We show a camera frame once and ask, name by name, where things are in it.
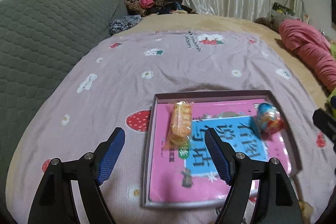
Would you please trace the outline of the blue foil surprise egg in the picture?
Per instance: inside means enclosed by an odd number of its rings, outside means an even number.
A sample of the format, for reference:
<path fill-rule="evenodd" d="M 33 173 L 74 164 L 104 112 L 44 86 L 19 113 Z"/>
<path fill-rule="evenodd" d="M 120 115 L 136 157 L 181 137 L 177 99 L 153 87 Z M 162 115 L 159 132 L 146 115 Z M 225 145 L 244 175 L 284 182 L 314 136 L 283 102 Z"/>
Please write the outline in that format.
<path fill-rule="evenodd" d="M 265 134 L 275 134 L 284 128 L 284 121 L 278 109 L 266 102 L 258 106 L 256 122 L 260 131 Z"/>

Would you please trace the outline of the pink quilt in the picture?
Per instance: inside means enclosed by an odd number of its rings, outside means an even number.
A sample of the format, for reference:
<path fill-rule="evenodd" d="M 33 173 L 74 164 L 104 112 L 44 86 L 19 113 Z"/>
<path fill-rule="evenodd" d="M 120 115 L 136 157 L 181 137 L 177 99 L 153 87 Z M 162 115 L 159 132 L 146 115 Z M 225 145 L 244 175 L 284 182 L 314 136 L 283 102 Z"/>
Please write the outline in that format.
<path fill-rule="evenodd" d="M 284 20 L 278 32 L 284 47 L 299 57 L 332 92 L 335 89 L 335 59 L 323 34 L 313 26 L 294 19 Z"/>

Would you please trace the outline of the pink blue children's book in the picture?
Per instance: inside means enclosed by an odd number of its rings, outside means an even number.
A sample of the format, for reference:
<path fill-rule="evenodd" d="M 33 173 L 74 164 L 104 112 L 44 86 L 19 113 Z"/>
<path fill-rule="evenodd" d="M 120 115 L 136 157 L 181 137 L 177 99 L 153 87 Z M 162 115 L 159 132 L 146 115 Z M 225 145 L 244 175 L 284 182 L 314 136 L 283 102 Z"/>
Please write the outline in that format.
<path fill-rule="evenodd" d="M 230 187 L 219 178 L 204 141 L 208 128 L 214 128 L 235 151 L 256 160 L 276 157 L 291 173 L 281 133 L 273 134 L 269 140 L 260 137 L 255 120 L 257 108 L 263 102 L 264 99 L 194 102 L 189 144 L 181 148 L 169 148 L 166 141 L 173 104 L 157 104 L 151 131 L 151 170 L 147 173 L 149 201 L 187 206 L 226 198 Z"/>

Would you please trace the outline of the grey shallow cardboard box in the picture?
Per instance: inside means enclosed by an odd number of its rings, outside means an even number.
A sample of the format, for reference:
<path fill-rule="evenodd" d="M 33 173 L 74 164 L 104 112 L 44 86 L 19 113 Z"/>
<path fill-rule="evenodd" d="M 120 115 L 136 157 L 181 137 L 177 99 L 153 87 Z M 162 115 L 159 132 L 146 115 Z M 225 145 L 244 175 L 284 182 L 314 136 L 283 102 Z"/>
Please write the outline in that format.
<path fill-rule="evenodd" d="M 173 109 L 179 102 L 191 105 L 191 132 L 182 144 L 170 144 Z M 244 184 L 244 196 L 256 195 L 257 181 L 271 164 L 279 164 L 289 177 L 299 173 L 302 163 L 286 117 L 281 116 L 280 131 L 267 136 L 257 121 L 261 103 L 281 108 L 268 90 L 156 94 L 143 170 L 143 206 L 218 207 L 236 185 Z"/>

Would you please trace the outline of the side table with clutter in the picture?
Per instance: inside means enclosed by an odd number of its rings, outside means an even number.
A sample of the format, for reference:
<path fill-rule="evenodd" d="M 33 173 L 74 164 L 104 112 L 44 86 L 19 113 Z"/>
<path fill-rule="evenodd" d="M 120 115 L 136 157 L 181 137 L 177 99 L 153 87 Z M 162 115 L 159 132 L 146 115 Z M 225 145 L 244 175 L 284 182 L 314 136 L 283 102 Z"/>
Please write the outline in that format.
<path fill-rule="evenodd" d="M 272 6 L 271 15 L 281 19 L 299 19 L 307 24 L 310 20 L 303 0 L 286 0 L 284 5 L 275 2 Z"/>

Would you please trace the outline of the tan blanket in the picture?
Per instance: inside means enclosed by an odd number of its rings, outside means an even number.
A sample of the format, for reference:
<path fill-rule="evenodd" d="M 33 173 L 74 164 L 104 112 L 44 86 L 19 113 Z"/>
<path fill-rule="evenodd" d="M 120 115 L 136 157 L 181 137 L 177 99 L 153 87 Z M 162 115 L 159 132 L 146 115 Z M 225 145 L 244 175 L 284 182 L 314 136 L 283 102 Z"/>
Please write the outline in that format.
<path fill-rule="evenodd" d="M 166 14 L 150 15 L 135 27 L 117 34 L 117 37 L 127 36 L 141 32 L 161 31 L 234 31 L 249 32 L 259 36 L 266 42 L 283 60 L 290 70 L 299 78 L 306 91 L 314 99 L 319 108 L 326 109 L 328 92 L 316 79 L 315 74 L 308 69 L 300 59 L 288 52 L 280 42 L 280 35 L 268 27 L 245 19 L 227 18 L 214 15 L 200 14 Z"/>

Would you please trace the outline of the orange cracker packet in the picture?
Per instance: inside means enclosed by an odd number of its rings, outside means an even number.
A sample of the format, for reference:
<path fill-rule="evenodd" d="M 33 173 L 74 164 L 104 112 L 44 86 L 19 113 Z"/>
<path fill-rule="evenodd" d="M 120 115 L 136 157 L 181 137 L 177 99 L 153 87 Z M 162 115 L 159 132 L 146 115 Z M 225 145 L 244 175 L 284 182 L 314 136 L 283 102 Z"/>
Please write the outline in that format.
<path fill-rule="evenodd" d="M 179 101 L 167 106 L 170 123 L 167 131 L 165 149 L 188 147 L 192 132 L 193 102 Z"/>

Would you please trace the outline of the pink strawberry print bedsheet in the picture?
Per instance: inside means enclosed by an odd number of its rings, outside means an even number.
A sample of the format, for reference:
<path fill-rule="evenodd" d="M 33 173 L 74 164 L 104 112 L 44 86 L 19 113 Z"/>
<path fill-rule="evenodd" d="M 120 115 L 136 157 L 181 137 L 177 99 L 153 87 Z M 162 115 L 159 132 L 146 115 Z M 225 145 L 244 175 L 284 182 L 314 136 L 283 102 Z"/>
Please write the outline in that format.
<path fill-rule="evenodd" d="M 220 44 L 191 41 L 185 32 L 134 34 L 106 39 L 62 81 L 29 124 L 10 165 L 6 204 L 18 223 L 26 223 L 42 178 L 45 160 L 74 160 L 107 139 L 116 127 L 126 142 L 110 180 L 102 186 L 118 223 L 208 223 L 213 209 L 177 212 L 143 209 L 129 187 L 140 183 L 146 132 L 126 123 L 130 114 L 149 110 L 159 93 L 269 90 L 294 133 L 303 169 L 299 196 L 317 220 L 335 186 L 335 154 L 327 142 L 318 148 L 316 108 L 298 75 L 264 41 L 224 32 Z"/>

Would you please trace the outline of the grey quilted headboard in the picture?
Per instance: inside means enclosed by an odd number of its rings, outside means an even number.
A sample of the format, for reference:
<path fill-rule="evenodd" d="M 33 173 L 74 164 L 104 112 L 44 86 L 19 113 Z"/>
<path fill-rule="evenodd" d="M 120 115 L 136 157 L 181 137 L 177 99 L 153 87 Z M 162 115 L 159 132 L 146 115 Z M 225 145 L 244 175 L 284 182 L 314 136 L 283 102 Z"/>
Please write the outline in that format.
<path fill-rule="evenodd" d="M 39 108 L 126 13 L 123 0 L 1 1 L 1 188 Z"/>

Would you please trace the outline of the blue patterned cloth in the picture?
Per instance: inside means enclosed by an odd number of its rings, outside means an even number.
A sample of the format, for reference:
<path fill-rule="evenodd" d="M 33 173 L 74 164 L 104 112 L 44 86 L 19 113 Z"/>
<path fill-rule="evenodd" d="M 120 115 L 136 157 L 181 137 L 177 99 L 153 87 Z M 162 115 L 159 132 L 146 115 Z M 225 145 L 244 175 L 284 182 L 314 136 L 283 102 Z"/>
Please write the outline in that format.
<path fill-rule="evenodd" d="M 111 36 L 129 30 L 130 28 L 139 24 L 142 20 L 141 15 L 127 15 L 120 19 L 114 19 L 109 24 L 109 33 Z"/>

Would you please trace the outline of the pile of clothes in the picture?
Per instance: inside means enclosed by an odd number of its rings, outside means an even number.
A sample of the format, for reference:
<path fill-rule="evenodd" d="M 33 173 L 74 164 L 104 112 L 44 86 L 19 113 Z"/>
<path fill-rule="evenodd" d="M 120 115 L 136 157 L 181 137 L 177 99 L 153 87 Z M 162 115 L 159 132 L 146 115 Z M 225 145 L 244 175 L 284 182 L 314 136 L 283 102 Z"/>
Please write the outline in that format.
<path fill-rule="evenodd" d="M 196 14 L 183 0 L 124 0 L 129 15 Z"/>

